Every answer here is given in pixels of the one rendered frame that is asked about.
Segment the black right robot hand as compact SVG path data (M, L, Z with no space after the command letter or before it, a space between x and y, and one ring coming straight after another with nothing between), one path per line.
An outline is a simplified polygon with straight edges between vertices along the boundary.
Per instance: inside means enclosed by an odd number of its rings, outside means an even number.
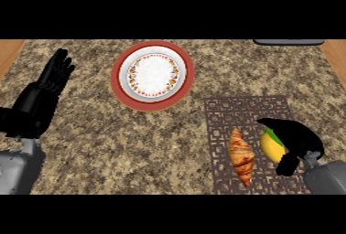
M276 136L289 152L283 155L276 172L280 176L292 176L308 152L320 152L324 156L323 140L312 130L298 121L261 118L258 122L274 130Z

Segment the golden brown croissant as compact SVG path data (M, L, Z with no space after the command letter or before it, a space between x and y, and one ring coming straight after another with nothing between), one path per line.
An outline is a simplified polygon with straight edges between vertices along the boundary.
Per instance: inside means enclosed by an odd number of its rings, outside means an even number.
M256 154L237 127L231 131L228 155L240 180L246 186L250 186Z

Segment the yellow lemon with green leaf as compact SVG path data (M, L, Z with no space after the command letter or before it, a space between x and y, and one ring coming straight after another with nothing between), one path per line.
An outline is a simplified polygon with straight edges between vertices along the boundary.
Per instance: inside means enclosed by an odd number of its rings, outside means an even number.
M274 130L270 128L264 129L264 134L259 137L259 146L268 158L278 163L287 150L284 144L278 141Z

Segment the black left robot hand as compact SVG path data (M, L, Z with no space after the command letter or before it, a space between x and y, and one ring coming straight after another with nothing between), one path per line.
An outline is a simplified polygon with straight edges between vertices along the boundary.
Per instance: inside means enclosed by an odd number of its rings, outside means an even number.
M49 129L55 116L60 95L66 89L76 66L68 50L60 49L11 108L0 107L0 132L8 137L39 139Z

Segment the dark grey flat appliance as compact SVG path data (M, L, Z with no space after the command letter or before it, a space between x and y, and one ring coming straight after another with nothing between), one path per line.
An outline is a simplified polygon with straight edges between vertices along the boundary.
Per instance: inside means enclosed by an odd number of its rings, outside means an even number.
M264 46L320 46L324 39L253 39Z

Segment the brown patterned placemat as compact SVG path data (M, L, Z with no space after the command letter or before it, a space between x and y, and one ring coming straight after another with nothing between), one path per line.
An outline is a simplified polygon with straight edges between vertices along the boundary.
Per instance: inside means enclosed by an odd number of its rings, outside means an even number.
M216 97L205 99L207 136L212 155L213 192L218 195L304 195L310 194L304 181L305 165L293 176L276 174L277 163L261 150L265 125L261 118L292 120L292 109L283 95ZM231 131L239 128L256 154L252 185L246 186L230 161Z

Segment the red rimmed white plate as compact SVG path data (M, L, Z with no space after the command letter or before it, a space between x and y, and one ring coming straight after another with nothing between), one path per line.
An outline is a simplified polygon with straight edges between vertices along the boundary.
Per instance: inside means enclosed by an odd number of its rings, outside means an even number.
M119 101L134 110L157 112L185 98L196 81L196 66L185 50L151 40L119 56L110 84Z

